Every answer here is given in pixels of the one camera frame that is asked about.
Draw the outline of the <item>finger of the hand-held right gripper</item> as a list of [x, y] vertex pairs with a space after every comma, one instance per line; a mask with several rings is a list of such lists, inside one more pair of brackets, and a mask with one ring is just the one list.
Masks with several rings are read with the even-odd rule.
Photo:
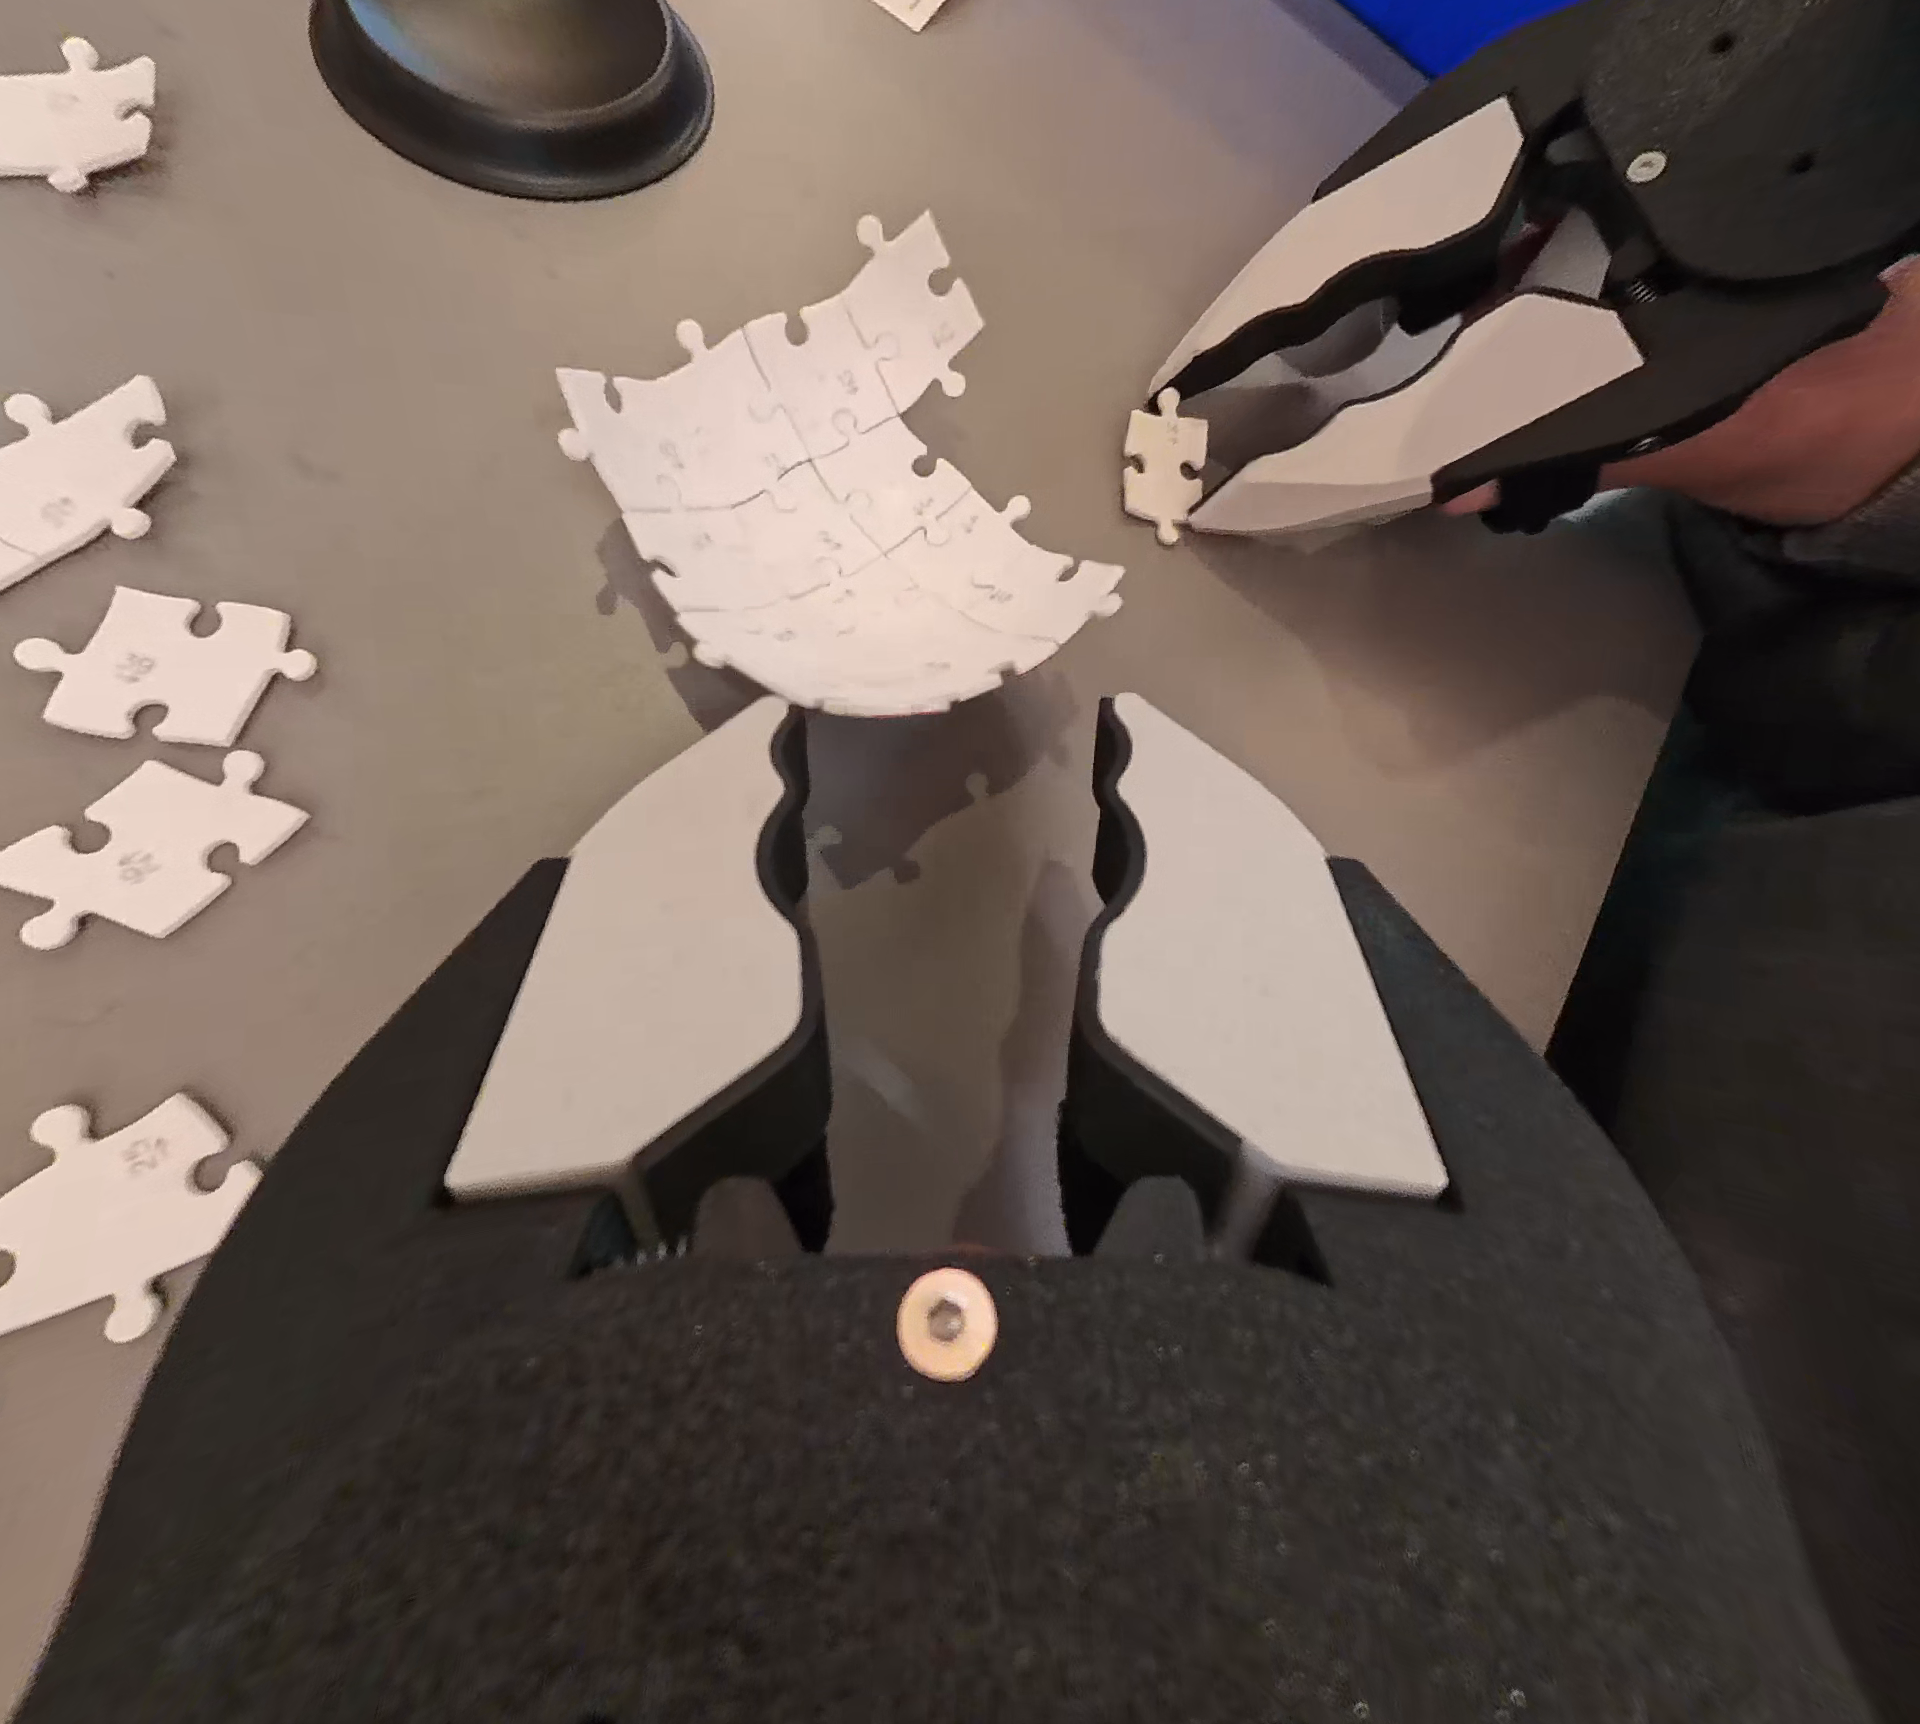
[[[1463, 286], [1496, 261], [1545, 147], [1576, 127], [1582, 99], [1537, 112], [1497, 96], [1310, 200], [1202, 313], [1150, 380], [1146, 400], [1181, 407], [1243, 368], [1310, 344], [1368, 302], [1406, 309]], [[1610, 318], [1549, 297], [1494, 318], [1468, 355], [1457, 331], [1417, 377], [1377, 396], [1385, 410], [1554, 410], [1610, 385]]]
[[1426, 510], [1442, 470], [1642, 364], [1607, 306], [1522, 293], [1457, 331], [1403, 387], [1347, 403], [1308, 441], [1242, 466], [1188, 526], [1273, 538]]

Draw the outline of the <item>black round stand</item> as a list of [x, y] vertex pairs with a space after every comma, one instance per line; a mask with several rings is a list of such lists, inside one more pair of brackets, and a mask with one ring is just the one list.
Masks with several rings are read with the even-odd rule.
[[676, 174], [708, 142], [708, 57], [667, 0], [309, 0], [342, 112], [431, 177], [591, 203]]

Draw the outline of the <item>pile of white puzzle pieces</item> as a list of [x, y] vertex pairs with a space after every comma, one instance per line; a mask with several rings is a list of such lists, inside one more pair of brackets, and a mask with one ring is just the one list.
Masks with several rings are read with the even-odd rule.
[[[151, 525], [147, 499], [175, 464], [162, 439], [166, 407], [150, 377], [133, 377], [63, 417], [37, 396], [4, 398], [4, 587], [113, 536]], [[239, 740], [275, 683], [318, 670], [294, 647], [283, 611], [201, 603], [119, 585], [80, 648], [28, 637], [14, 665], [52, 679], [43, 721], [93, 742], [127, 742], [155, 713], [157, 746], [217, 755], [204, 773], [155, 759], [85, 807], [100, 833], [81, 847], [62, 825], [7, 842], [4, 896], [34, 912], [18, 940], [34, 952], [68, 947], [85, 924], [160, 943], [230, 888], [213, 859], [254, 868], [285, 847], [307, 812], [259, 788], [266, 763]], [[90, 1112], [60, 1105], [29, 1125], [47, 1161], [4, 1193], [4, 1334], [102, 1306], [104, 1336], [127, 1345], [155, 1329], [162, 1283], [212, 1256], [261, 1182], [254, 1161], [227, 1161], [217, 1184], [201, 1168], [230, 1137], [194, 1097], [173, 1092], [151, 1112], [98, 1132]]]

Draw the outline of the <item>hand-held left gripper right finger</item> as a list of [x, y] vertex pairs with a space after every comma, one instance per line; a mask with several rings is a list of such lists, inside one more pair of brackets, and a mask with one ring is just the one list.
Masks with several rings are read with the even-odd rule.
[[1332, 859], [1282, 799], [1135, 693], [1097, 706], [1097, 909], [1057, 1112], [1068, 1250], [1180, 1184], [1215, 1234], [1252, 1170], [1260, 1253], [1297, 1193], [1436, 1206], [1449, 1173]]

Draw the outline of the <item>joined white puzzle piece pair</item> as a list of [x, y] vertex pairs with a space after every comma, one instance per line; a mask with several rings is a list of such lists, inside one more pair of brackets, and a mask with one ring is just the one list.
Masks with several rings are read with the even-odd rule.
[[1, 177], [75, 197], [147, 154], [157, 68], [151, 57], [102, 64], [81, 36], [63, 39], [60, 57], [60, 70], [1, 76]]

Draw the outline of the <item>person's right forearm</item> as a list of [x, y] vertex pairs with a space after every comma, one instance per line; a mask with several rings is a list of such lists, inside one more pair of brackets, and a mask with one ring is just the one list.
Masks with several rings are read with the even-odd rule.
[[1670, 543], [1699, 648], [1683, 688], [1715, 773], [1795, 817], [1918, 795], [1918, 470], [1823, 526], [1702, 507]]

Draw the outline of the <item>single white puzzle piece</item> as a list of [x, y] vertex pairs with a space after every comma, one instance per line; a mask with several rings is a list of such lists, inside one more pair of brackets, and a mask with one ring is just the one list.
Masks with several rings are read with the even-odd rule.
[[1157, 546], [1177, 546], [1202, 502], [1205, 464], [1207, 422], [1183, 414], [1176, 388], [1152, 392], [1127, 414], [1119, 443], [1121, 516], [1150, 529]]

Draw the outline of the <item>curved assembled puzzle section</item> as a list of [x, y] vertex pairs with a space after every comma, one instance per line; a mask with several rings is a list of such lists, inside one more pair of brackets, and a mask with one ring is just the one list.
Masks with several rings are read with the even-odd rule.
[[910, 417], [957, 398], [984, 316], [929, 211], [853, 229], [834, 294], [709, 339], [650, 379], [555, 368], [557, 449], [609, 495], [689, 658], [839, 719], [947, 713], [1041, 668], [1121, 606], [1123, 571], [1023, 535]]

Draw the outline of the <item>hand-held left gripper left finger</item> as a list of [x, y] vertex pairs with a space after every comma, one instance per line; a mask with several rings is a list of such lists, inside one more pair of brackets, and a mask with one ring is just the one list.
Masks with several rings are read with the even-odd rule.
[[761, 698], [577, 840], [443, 1168], [462, 1204], [611, 1191], [689, 1241], [713, 1184], [829, 1236], [829, 1047], [804, 918], [804, 715]]

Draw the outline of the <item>person's right hand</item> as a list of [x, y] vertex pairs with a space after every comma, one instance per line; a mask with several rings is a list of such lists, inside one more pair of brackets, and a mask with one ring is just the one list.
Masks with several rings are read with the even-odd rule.
[[1690, 441], [1601, 466], [1601, 492], [1646, 490], [1745, 525], [1844, 521], [1918, 454], [1918, 259], [1881, 274], [1873, 323], [1783, 370]]

